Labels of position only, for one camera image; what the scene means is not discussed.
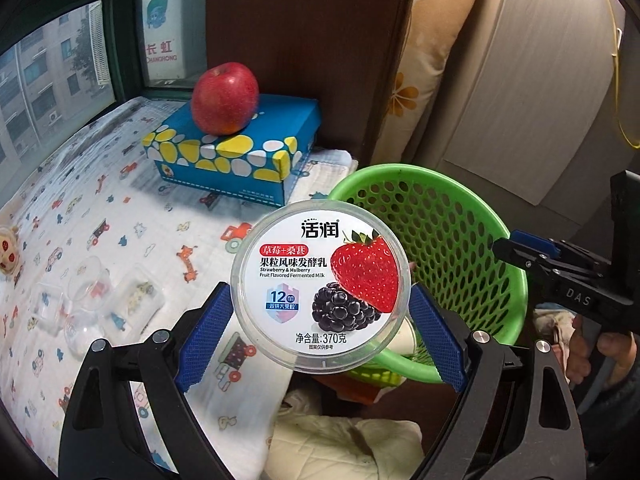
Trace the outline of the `clear rectangular plastic box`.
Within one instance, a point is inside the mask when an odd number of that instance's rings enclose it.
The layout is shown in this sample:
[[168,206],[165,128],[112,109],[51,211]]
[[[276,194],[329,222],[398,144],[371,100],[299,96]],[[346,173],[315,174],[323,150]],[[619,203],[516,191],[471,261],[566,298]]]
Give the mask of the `clear rectangular plastic box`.
[[101,312],[107,338],[113,344],[138,341],[164,304],[160,284],[148,270],[136,264],[108,296]]

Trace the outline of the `small clear plastic cup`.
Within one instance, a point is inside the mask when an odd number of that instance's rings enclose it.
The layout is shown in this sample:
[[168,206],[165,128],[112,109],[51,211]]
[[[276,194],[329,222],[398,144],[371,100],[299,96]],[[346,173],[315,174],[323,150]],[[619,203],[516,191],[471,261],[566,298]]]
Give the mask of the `small clear plastic cup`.
[[111,292],[110,274],[96,256],[85,258],[70,272],[67,296],[76,309],[98,312]]

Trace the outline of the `yogurt tub with lid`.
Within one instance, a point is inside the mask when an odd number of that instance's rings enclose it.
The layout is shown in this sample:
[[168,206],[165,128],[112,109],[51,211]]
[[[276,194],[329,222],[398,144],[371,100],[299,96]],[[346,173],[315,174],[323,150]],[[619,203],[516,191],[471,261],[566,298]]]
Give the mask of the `yogurt tub with lid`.
[[408,313],[409,261],[374,214],[306,200],[260,220],[231,270],[234,314],[265,356],[299,373],[349,372],[378,356]]

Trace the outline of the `clear plastic tray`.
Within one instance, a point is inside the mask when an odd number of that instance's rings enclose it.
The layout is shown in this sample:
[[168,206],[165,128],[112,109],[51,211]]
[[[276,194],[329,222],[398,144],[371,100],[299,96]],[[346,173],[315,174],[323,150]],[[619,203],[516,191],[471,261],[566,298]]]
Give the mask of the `clear plastic tray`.
[[67,298],[61,287],[37,283],[32,293],[32,315],[40,330],[56,335],[67,315]]

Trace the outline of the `clear plastic dome cup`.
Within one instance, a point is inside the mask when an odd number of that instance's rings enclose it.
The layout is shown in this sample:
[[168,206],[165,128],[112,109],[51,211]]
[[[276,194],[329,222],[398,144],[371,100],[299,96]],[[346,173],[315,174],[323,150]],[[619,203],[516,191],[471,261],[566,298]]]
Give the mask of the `clear plastic dome cup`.
[[74,311],[66,318],[63,335],[68,350],[78,360],[84,358],[93,341],[105,337],[99,317],[84,310]]

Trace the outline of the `green plastic mesh wastebasket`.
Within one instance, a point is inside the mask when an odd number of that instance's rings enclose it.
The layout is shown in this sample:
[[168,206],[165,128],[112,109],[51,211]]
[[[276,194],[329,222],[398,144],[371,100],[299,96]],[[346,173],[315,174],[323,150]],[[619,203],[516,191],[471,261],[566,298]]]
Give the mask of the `green plastic mesh wastebasket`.
[[374,214],[401,242],[439,307],[484,330],[500,344],[515,344],[527,312],[525,273],[498,260],[492,245],[509,229],[488,203],[435,170],[382,164],[359,169],[330,193]]

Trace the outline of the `cream quilted blanket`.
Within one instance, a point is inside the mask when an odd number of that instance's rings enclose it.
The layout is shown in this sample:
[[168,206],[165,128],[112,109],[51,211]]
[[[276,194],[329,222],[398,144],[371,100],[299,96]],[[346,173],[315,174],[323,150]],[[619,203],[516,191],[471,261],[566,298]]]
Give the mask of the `cream quilted blanket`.
[[326,416],[320,394],[298,388],[282,401],[262,478],[409,479],[423,460],[415,422]]

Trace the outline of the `blue yellow tissue box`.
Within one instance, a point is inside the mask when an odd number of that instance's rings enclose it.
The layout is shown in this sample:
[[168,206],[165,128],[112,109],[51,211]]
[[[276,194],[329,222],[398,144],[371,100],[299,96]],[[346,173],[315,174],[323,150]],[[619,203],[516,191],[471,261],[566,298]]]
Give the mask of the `blue yellow tissue box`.
[[195,125],[186,103],[142,146],[168,182],[280,207],[303,173],[320,125],[317,101],[263,94],[243,130],[213,136]]

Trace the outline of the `cream plush toy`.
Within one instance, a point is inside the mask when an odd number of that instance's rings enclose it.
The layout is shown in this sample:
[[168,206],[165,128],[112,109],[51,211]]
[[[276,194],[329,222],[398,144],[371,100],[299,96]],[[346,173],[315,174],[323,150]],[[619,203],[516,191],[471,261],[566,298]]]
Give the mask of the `cream plush toy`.
[[0,270],[4,275],[11,275],[18,268],[21,255],[17,238],[7,226],[0,228]]

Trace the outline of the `red apple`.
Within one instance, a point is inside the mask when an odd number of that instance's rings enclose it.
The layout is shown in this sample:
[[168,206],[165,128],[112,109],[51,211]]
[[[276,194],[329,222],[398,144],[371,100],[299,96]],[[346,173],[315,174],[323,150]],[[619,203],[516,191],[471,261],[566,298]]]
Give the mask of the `red apple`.
[[195,125],[213,136],[231,136],[244,129],[259,101],[258,82],[244,64],[228,62],[206,70],[191,98]]

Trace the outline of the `floral pillow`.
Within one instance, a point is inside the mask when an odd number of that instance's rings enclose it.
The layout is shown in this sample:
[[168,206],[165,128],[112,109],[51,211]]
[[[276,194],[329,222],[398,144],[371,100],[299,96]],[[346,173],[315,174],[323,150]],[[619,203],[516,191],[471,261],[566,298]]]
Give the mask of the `floral pillow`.
[[408,30],[371,162],[399,162],[421,137],[446,64],[475,0],[412,0]]

